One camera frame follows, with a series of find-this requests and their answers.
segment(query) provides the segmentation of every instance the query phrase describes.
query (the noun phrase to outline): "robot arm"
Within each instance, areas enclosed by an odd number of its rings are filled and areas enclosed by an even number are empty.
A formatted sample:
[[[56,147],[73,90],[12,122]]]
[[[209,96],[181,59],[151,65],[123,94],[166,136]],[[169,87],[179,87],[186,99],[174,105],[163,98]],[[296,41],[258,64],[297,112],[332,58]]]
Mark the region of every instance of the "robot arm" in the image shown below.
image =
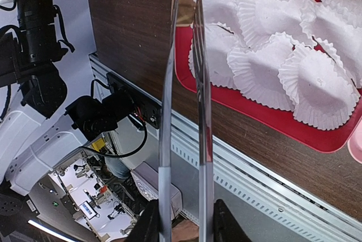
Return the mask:
[[[44,175],[53,171],[72,151],[101,133],[116,129],[117,123],[133,110],[132,100],[122,90],[109,95],[102,102],[90,96],[78,98],[66,107],[66,113],[51,129],[22,154],[10,156],[10,150],[6,151],[3,155],[9,162],[6,165],[0,158],[2,171],[7,168],[6,180],[10,182],[10,188],[20,195],[27,195]]]
[[[2,143],[0,149],[0,184],[23,143],[45,120],[45,117],[35,109],[28,105],[22,106],[20,104],[22,99],[21,92],[17,92],[0,125],[0,143]]]
[[[10,11],[18,8],[19,27],[0,28],[0,87],[21,84],[22,105],[29,105],[50,118],[67,96],[67,87],[54,62],[60,61],[74,47],[68,42],[64,22],[53,0],[12,0]],[[55,18],[58,17],[62,40],[57,41]]]
[[[51,129],[11,161],[6,179],[13,191],[27,195],[62,159],[87,142],[82,132],[72,125],[70,116],[62,115]]]

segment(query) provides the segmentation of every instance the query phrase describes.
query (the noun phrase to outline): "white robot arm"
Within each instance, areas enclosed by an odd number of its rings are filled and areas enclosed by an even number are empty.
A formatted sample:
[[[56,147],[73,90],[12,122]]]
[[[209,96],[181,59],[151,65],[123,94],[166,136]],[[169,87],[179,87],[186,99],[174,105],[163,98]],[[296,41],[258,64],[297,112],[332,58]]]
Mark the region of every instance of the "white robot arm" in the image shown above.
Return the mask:
[[[32,107],[20,104],[23,99],[21,92],[17,92],[12,99],[8,113],[0,124],[0,184],[11,161],[16,157],[21,146],[31,133],[45,120],[45,117]]]
[[[27,195],[62,159],[87,142],[79,129],[72,128],[73,123],[70,116],[62,115],[51,129],[11,161],[6,179],[13,191]]]

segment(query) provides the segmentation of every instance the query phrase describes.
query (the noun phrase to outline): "metal plate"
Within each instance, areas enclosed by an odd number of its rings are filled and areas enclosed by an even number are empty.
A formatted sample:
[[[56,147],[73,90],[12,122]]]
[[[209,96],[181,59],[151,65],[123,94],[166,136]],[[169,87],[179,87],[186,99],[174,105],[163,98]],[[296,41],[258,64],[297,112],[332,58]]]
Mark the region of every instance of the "metal plate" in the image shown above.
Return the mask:
[[[21,211],[23,203],[17,198],[0,194],[0,215],[6,217],[15,215]]]
[[[74,215],[75,213],[77,213],[77,208],[75,208],[73,201],[69,198],[68,195],[65,195],[64,197],[62,197],[61,202],[71,215]]]
[[[161,105],[150,99],[148,96],[139,92],[137,89],[117,77],[115,74],[109,72],[107,74],[108,85],[111,88],[111,92],[114,93],[120,89],[126,90],[135,104],[141,110],[143,119],[152,127],[159,129],[161,121]]]

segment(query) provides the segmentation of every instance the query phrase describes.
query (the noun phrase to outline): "electrical box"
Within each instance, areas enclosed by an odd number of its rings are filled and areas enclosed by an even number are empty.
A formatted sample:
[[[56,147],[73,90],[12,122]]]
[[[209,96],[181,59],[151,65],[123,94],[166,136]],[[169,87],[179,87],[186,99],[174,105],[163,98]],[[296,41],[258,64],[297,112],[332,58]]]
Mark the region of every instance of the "electrical box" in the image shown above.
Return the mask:
[[[140,193],[148,200],[158,199],[158,172],[143,162],[131,171],[132,177]],[[182,211],[181,191],[171,185],[171,218],[174,219]]]

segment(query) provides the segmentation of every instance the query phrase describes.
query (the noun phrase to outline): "pink object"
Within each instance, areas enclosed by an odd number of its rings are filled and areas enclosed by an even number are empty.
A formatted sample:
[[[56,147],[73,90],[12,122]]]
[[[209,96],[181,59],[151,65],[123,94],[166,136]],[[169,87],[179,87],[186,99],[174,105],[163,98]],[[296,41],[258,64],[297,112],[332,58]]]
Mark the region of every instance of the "pink object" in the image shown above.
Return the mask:
[[[362,122],[358,124],[355,132],[348,140],[347,146],[352,157],[362,164]]]

